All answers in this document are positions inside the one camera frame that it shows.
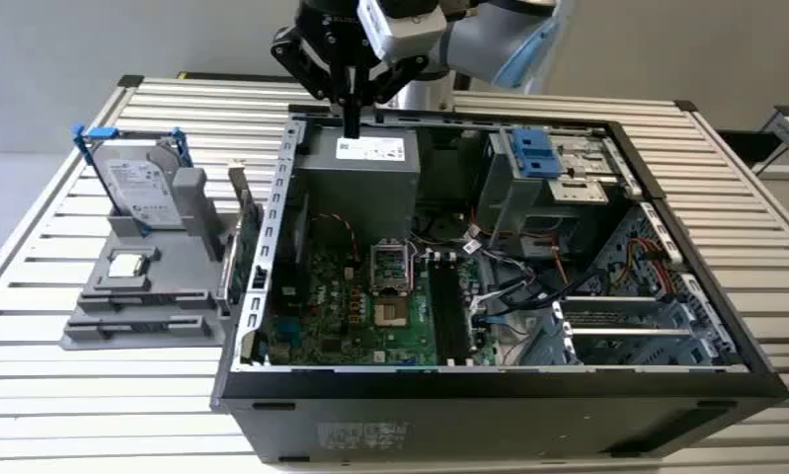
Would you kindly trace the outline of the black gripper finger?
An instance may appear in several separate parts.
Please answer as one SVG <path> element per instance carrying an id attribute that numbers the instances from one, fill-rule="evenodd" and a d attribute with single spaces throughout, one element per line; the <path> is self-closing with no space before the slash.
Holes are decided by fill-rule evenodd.
<path id="1" fill-rule="evenodd" d="M 303 38 L 298 28 L 283 28 L 272 42 L 272 56 L 296 79 L 307 92 L 318 100 L 328 100 L 342 108 L 343 136 L 352 136 L 352 94 L 350 68 L 338 56 L 334 36 L 324 40 L 328 68 L 324 69 L 312 59 L 303 47 Z"/>
<path id="2" fill-rule="evenodd" d="M 428 65 L 427 56 L 412 56 L 395 64 L 375 78 L 371 78 L 371 64 L 360 63 L 355 68 L 352 91 L 352 136 L 360 136 L 363 108 L 386 103 L 422 73 Z"/>

